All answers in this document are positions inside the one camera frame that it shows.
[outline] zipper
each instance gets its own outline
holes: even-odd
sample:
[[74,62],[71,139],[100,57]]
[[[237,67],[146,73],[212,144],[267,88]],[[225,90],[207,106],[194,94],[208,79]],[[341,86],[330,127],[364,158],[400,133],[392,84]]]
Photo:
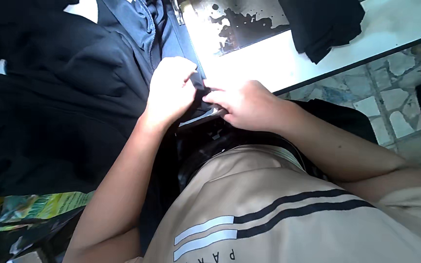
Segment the zipper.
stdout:
[[156,31],[155,31],[155,21],[153,20],[153,17],[152,17],[152,14],[149,11],[149,8],[144,3],[144,0],[139,0],[139,3],[141,3],[142,7],[145,9],[148,18],[150,19],[150,21],[152,21],[152,25],[153,25],[153,27],[152,27],[152,44],[149,47],[149,63],[152,66],[152,72],[154,72],[155,71],[155,67],[153,65],[153,60],[152,60],[152,47],[153,47],[153,44],[154,44],[154,41],[155,41],[155,34],[156,34]]

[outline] white stripe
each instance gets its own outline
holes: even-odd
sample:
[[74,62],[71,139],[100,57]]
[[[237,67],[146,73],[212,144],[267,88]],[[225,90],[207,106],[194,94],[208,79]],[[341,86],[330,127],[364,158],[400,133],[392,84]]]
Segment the white stripe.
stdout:
[[212,243],[227,239],[237,239],[237,230],[220,230],[209,236],[184,243],[179,249],[173,252],[173,261],[177,261],[184,253],[190,252],[191,250],[205,248]]
[[176,246],[181,240],[187,238],[190,235],[207,231],[217,225],[233,224],[233,216],[221,216],[211,219],[203,224],[192,226],[184,230],[181,234],[175,237]]

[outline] black stain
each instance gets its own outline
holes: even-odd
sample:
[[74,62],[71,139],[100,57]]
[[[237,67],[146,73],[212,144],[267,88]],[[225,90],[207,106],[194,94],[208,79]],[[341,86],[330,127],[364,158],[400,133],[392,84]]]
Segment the black stain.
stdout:
[[225,18],[230,21],[230,26],[225,25],[219,33],[219,37],[227,38],[225,45],[221,45],[220,55],[225,55],[290,29],[289,25],[271,28],[272,19],[270,18],[261,18],[256,21],[257,13],[244,16],[234,13],[231,9],[225,9],[224,12],[225,15],[219,18],[210,17],[212,23],[220,25]]

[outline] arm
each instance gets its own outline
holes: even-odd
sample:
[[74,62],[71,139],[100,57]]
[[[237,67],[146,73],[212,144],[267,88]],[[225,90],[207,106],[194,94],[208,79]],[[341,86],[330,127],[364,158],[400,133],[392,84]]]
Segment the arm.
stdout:
[[331,179],[360,197],[377,201],[394,190],[421,186],[421,168],[277,98],[257,81],[206,84],[217,90],[204,100],[226,108],[226,121],[237,128],[280,134]]
[[169,126],[194,100],[189,77],[195,69],[181,57],[159,64],[147,107],[86,206],[63,262],[123,263],[140,255],[137,224],[155,154]]

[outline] hand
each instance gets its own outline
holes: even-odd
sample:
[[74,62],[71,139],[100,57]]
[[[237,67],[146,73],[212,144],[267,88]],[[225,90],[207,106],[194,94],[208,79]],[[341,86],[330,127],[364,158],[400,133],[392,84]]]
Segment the hand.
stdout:
[[217,90],[202,100],[224,107],[228,111],[223,116],[225,121],[240,129],[276,132],[287,102],[274,96],[259,81],[218,84],[205,80],[204,84]]
[[166,57],[160,62],[152,75],[143,114],[148,125],[167,129],[186,112],[196,94],[190,81],[191,74],[197,72],[196,67],[183,57]]

